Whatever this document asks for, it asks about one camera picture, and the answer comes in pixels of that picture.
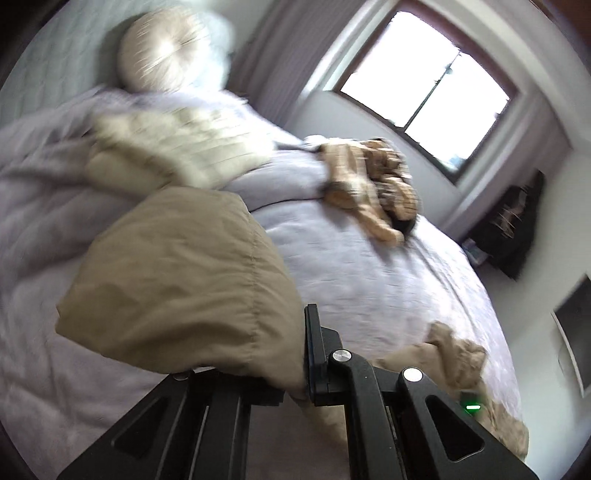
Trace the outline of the khaki puffer jacket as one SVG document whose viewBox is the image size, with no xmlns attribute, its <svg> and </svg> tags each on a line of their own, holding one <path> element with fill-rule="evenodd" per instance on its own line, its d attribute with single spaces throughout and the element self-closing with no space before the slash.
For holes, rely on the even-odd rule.
<svg viewBox="0 0 591 480">
<path fill-rule="evenodd" d="M 252 466 L 266 478 L 338 475 L 346 468 L 344 411 L 304 399 L 305 304 L 242 198 L 172 188 L 93 241 L 58 304 L 56 330 L 144 370 L 217 367 L 287 389 L 286 405 L 256 411 Z M 487 358 L 483 346 L 435 321 L 423 341 L 369 360 L 390 371 L 418 367 L 452 398 L 476 389 L 490 409 L 482 425 L 524 458 L 528 429 L 489 394 Z"/>
</svg>

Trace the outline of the beige striped clothes pile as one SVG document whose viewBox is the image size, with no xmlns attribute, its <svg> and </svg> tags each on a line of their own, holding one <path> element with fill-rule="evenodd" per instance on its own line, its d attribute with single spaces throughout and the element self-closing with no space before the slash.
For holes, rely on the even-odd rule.
<svg viewBox="0 0 591 480">
<path fill-rule="evenodd" d="M 405 243 L 420 199 L 406 158 L 391 141 L 326 139 L 318 158 L 329 172 L 325 201 L 352 213 L 368 236 L 393 247 Z"/>
</svg>

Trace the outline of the lavender quilted bedspread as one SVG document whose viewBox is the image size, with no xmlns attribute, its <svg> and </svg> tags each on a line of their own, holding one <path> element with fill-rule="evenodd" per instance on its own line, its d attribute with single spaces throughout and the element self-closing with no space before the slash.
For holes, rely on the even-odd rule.
<svg viewBox="0 0 591 480">
<path fill-rule="evenodd" d="M 55 478 L 160 381 L 59 336 L 56 306 L 92 240 L 135 200 L 90 186 L 96 115 L 205 107 L 235 115 L 281 149 L 229 184 L 266 229 L 304 303 L 367 359 L 423 341 L 431 323 L 483 346 L 489 394 L 513 416 L 521 398 L 490 298 L 460 246 L 419 218 L 399 247 L 370 238 L 322 200 L 322 162 L 226 92 L 132 95 L 95 88 L 1 124 L 1 422 L 32 472 Z"/>
</svg>

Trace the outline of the black hanging garment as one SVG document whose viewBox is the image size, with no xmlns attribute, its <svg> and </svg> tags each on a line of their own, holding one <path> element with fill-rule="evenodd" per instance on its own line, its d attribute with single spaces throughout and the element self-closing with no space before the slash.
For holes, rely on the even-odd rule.
<svg viewBox="0 0 591 480">
<path fill-rule="evenodd" d="M 470 263 L 489 263 L 517 280 L 533 245 L 546 176 L 537 170 L 522 186 L 512 185 L 462 243 Z"/>
</svg>

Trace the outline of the cream folded blanket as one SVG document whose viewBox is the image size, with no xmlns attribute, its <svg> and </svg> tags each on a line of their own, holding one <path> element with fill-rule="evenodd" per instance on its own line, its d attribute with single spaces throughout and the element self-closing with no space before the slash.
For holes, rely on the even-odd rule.
<svg viewBox="0 0 591 480">
<path fill-rule="evenodd" d="M 85 174 L 147 196 L 167 186 L 219 189 L 273 157 L 272 139 L 228 109 L 136 110 L 98 116 Z"/>
</svg>

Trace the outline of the grey curtain right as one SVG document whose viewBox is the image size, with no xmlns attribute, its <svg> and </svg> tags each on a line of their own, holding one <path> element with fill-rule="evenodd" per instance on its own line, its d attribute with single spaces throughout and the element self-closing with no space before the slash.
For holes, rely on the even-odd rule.
<svg viewBox="0 0 591 480">
<path fill-rule="evenodd" d="M 461 240 L 513 185 L 528 184 L 538 171 L 550 176 L 572 152 L 564 127 L 540 93 L 521 96 L 465 178 L 468 189 L 440 229 Z"/>
</svg>

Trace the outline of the grey curtain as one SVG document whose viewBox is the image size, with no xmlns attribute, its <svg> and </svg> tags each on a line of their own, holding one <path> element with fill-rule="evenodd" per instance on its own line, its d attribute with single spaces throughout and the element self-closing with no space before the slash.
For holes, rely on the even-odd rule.
<svg viewBox="0 0 591 480">
<path fill-rule="evenodd" d="M 232 60 L 228 90 L 284 126 L 322 58 L 362 1 L 276 1 Z"/>
<path fill-rule="evenodd" d="M 538 171 L 550 176 L 572 152 L 564 127 L 540 93 L 521 96 L 465 178 L 468 189 L 440 229 L 461 240 L 513 185 L 528 184 Z"/>
</svg>

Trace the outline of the window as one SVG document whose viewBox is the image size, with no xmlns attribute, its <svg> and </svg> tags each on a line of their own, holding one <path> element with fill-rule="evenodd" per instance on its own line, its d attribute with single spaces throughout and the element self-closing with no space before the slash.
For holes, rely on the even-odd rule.
<svg viewBox="0 0 591 480">
<path fill-rule="evenodd" d="M 518 88 L 468 34 L 422 1 L 400 1 L 332 88 L 457 183 Z"/>
</svg>

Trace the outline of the grey curtain left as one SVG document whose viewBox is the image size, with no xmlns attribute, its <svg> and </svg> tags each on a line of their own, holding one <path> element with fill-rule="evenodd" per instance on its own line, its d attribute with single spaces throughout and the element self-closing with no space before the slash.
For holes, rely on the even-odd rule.
<svg viewBox="0 0 591 480">
<path fill-rule="evenodd" d="M 228 90 L 284 126 L 322 58 L 362 1 L 276 1 L 232 60 Z"/>
</svg>

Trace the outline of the round cream cushion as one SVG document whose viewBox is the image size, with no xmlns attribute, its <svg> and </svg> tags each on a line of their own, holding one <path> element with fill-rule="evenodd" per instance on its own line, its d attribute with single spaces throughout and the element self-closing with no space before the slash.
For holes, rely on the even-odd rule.
<svg viewBox="0 0 591 480">
<path fill-rule="evenodd" d="M 134 92 L 221 91 L 234 46 L 235 30 L 221 15 L 161 8 L 127 28 L 119 42 L 117 71 Z"/>
</svg>

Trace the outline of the grey quilted headboard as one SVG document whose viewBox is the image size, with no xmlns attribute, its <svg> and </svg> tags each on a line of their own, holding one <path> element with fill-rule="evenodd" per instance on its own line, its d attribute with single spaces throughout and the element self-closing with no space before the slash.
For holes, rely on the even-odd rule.
<svg viewBox="0 0 591 480">
<path fill-rule="evenodd" d="M 100 85 L 119 87 L 117 51 L 158 1 L 69 1 L 35 35 L 1 88 L 1 124 L 59 106 Z"/>
</svg>

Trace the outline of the wall mounted television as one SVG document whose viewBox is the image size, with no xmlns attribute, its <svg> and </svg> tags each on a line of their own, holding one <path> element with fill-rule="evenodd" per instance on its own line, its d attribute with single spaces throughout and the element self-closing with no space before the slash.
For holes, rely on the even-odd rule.
<svg viewBox="0 0 591 480">
<path fill-rule="evenodd" d="M 573 363 L 582 397 L 590 394 L 591 282 L 584 275 L 552 315 Z"/>
</svg>

